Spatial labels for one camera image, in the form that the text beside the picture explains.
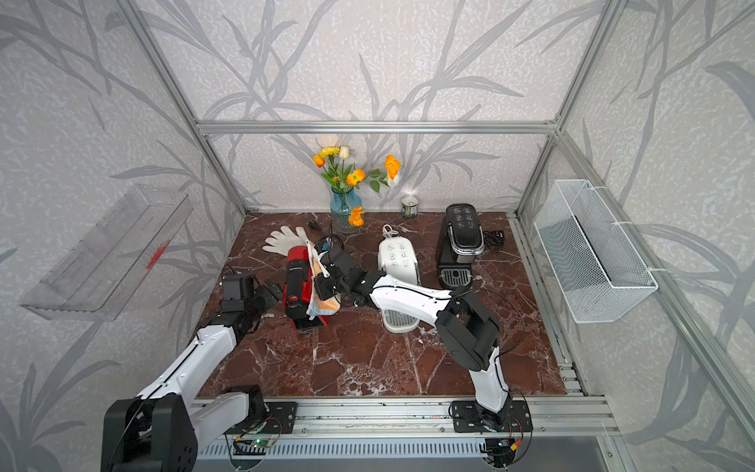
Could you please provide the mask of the colourful striped cloth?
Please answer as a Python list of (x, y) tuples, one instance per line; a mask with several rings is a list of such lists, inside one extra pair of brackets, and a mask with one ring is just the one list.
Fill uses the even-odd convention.
[(340, 298), (334, 293), (333, 279), (320, 264), (320, 254), (311, 241), (306, 242), (308, 264), (311, 270), (311, 301), (307, 309), (310, 321), (315, 318), (329, 317), (336, 314), (340, 308)]

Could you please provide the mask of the red coffee machine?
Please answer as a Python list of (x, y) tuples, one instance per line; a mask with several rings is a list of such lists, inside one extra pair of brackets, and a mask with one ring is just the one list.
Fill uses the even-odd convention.
[(310, 330), (327, 326), (325, 317), (307, 314), (312, 301), (312, 270), (306, 246), (296, 246), (289, 250), (286, 265), (286, 285), (283, 306), (285, 315), (296, 330)]

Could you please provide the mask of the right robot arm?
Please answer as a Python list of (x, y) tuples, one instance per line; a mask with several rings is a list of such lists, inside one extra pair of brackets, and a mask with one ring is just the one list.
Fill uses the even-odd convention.
[(501, 369), (499, 322), (470, 288), (440, 290), (402, 281), (379, 269), (365, 271), (343, 250), (317, 255), (314, 287), (322, 298), (395, 311), (436, 328), (449, 356), (469, 371), (480, 409), (500, 413), (509, 401)]

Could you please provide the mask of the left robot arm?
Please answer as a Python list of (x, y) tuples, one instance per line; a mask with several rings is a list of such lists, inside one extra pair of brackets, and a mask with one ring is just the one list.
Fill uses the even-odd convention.
[(219, 313), (138, 395), (115, 401), (103, 422), (101, 470), (190, 471), (199, 453), (239, 424), (257, 427), (267, 407), (256, 385), (234, 387), (203, 406), (195, 401), (215, 368), (284, 298), (272, 280), (228, 275)]

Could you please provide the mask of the white coffee machine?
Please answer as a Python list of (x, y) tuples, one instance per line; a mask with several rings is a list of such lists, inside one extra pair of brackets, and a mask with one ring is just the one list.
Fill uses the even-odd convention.
[[(389, 230), (385, 239), (379, 244), (377, 251), (377, 265), (381, 271), (407, 283), (418, 285), (420, 271), (411, 241), (400, 236), (396, 231)], [(401, 312), (383, 310), (381, 312), (383, 324), (393, 334), (407, 334), (412, 332), (420, 321)]]

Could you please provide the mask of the black coffee machine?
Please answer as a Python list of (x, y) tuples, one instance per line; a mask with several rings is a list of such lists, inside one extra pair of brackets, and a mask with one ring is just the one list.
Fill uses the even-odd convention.
[(448, 206), (436, 246), (436, 272), (442, 288), (471, 286), (472, 264), (483, 251), (484, 235), (475, 206)]

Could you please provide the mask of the white work glove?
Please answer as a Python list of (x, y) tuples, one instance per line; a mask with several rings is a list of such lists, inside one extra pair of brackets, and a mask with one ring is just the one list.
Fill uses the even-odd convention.
[(309, 237), (303, 227), (291, 229), (289, 226), (281, 226), (279, 230), (271, 232), (271, 235), (265, 239), (263, 251), (287, 257), (292, 249), (307, 247), (309, 244)]

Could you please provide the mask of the blue glass vase with flowers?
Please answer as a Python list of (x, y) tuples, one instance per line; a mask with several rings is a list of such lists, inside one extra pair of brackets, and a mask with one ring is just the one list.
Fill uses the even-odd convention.
[(340, 233), (350, 234), (365, 224), (366, 213), (358, 191), (361, 187), (379, 194), (383, 188), (399, 183), (401, 162), (394, 156), (385, 158), (383, 169), (365, 170), (349, 161), (347, 146), (322, 148), (312, 161), (320, 169), (320, 176), (331, 190), (330, 213), (333, 227)]

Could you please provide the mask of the small green can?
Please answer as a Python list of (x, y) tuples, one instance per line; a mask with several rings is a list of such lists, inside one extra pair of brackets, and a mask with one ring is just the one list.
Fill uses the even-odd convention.
[(406, 219), (416, 218), (419, 214), (419, 200), (414, 195), (405, 195), (401, 199), (401, 214)]

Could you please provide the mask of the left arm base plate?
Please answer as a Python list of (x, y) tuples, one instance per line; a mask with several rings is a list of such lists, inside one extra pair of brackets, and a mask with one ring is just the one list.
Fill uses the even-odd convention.
[(250, 417), (229, 428), (226, 436), (291, 435), (294, 430), (298, 403), (273, 401), (265, 404), (265, 412), (258, 418)]

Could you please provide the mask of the clear plastic wall shelf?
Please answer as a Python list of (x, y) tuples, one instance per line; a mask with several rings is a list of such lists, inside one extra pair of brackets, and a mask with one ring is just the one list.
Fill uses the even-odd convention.
[(50, 321), (116, 320), (192, 211), (185, 192), (133, 186), (20, 306)]

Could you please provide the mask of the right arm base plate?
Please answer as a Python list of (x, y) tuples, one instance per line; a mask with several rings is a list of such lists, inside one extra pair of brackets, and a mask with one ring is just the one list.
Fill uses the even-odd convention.
[(499, 412), (481, 407), (475, 400), (452, 401), (448, 415), (456, 433), (531, 433), (530, 409), (525, 400), (507, 399)]

